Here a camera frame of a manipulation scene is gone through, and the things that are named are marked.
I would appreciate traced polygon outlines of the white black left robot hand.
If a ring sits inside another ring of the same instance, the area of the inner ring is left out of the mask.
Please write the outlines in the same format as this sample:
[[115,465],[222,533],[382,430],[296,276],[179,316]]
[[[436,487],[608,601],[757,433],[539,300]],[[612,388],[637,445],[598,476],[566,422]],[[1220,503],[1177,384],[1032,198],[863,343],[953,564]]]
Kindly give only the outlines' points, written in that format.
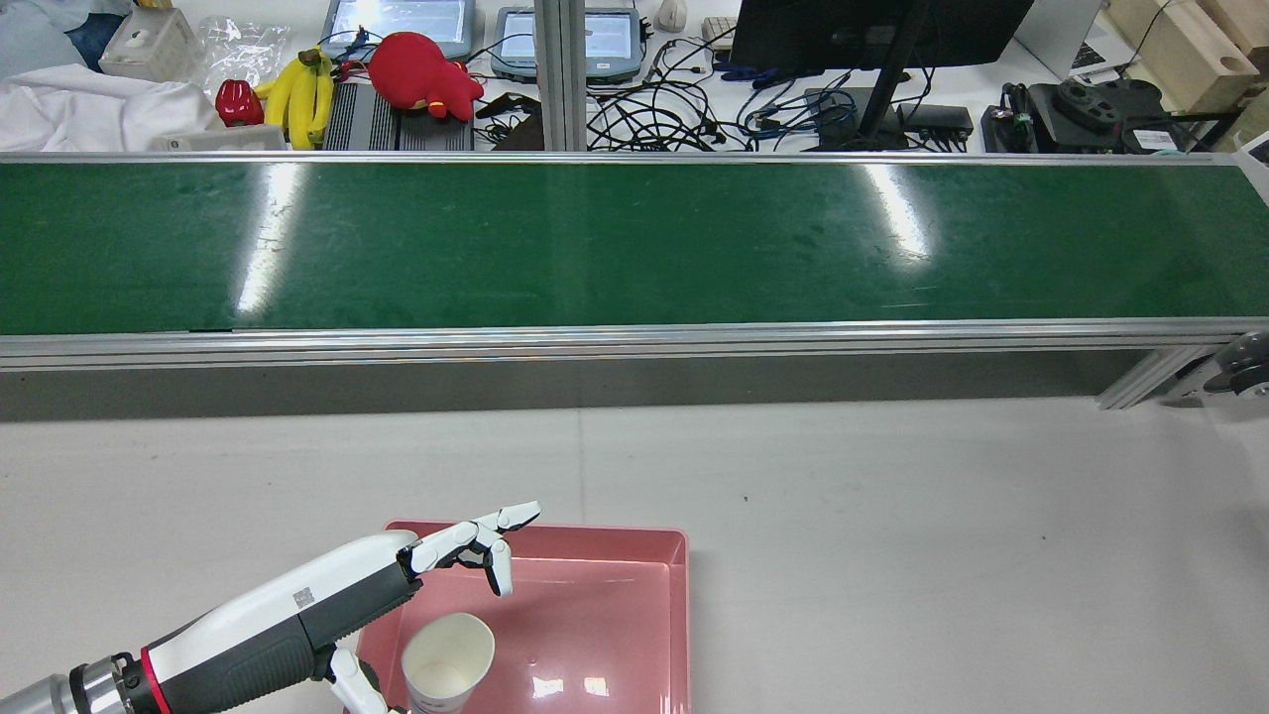
[[222,713],[305,678],[332,687],[352,713],[390,710],[341,639],[406,604],[423,574],[480,568],[496,596],[511,594],[505,535],[541,515],[536,501],[497,509],[430,535],[379,531],[346,542],[154,640],[127,670],[136,713]]

